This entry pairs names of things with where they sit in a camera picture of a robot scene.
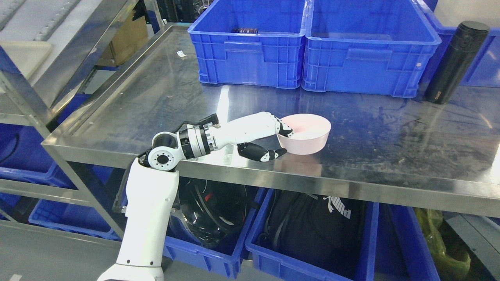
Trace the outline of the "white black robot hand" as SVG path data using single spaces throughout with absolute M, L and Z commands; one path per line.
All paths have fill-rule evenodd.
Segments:
M 222 124 L 219 128 L 208 129 L 214 141 L 214 149 L 219 150 L 231 144 L 236 145 L 240 156 L 257 162 L 268 162 L 286 154 L 287 150 L 265 149 L 252 143 L 256 139 L 281 135 L 291 137 L 293 129 L 269 112 L 250 114 Z

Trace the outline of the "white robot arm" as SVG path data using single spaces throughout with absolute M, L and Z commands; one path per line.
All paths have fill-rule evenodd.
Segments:
M 210 153 L 212 141 L 203 126 L 218 127 L 219 121 L 211 114 L 184 124 L 183 139 L 179 128 L 157 133 L 151 147 L 132 161 L 123 179 L 128 199 L 123 241 L 116 263 L 100 275 L 100 281 L 164 280 L 164 239 L 180 179 L 175 168 L 180 160 Z

